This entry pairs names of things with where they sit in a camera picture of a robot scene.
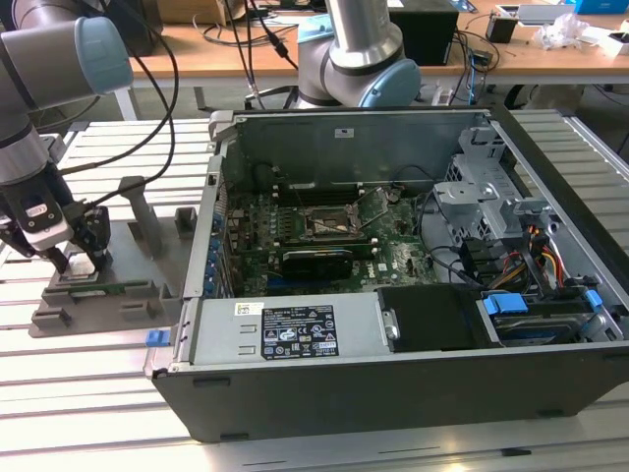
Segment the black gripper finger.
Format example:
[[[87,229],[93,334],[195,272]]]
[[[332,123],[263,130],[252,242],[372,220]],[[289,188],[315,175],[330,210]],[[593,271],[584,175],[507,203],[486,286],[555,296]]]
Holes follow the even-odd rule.
[[[68,259],[56,247],[46,250],[35,249],[26,239],[25,233],[13,220],[1,221],[1,241],[10,246],[22,256],[32,258],[38,256],[52,263],[59,273],[63,273],[68,267]]]
[[[73,244],[89,258],[96,270],[102,270],[108,261],[108,245],[111,238],[109,211],[106,206],[96,206],[73,222]]]

